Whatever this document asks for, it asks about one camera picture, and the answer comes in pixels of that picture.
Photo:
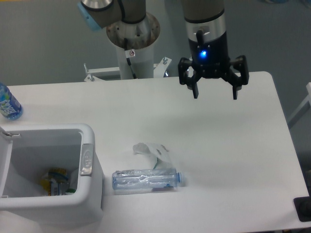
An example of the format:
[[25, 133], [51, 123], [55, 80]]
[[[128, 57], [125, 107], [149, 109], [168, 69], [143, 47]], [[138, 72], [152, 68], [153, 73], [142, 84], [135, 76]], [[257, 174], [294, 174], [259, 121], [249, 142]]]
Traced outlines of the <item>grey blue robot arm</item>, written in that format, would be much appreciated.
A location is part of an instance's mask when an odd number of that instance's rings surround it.
[[[197, 82], [201, 78], [218, 79], [232, 85], [233, 98], [249, 81], [244, 55], [230, 60], [222, 0], [181, 1], [186, 23], [191, 58], [181, 58], [178, 75], [181, 85], [198, 97]], [[124, 51], [142, 49], [152, 43], [159, 26], [150, 26], [150, 15], [144, 0], [81, 0], [78, 9], [93, 30], [106, 28], [114, 35], [113, 43]]]

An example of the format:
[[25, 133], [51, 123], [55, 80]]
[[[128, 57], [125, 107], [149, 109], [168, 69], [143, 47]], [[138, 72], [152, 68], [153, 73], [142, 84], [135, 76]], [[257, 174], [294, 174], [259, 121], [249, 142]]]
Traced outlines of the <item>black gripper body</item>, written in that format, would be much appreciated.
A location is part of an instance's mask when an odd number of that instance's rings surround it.
[[222, 77], [230, 68], [226, 33], [208, 42], [204, 41], [203, 30], [194, 35], [194, 40], [189, 39], [192, 68], [203, 78]]

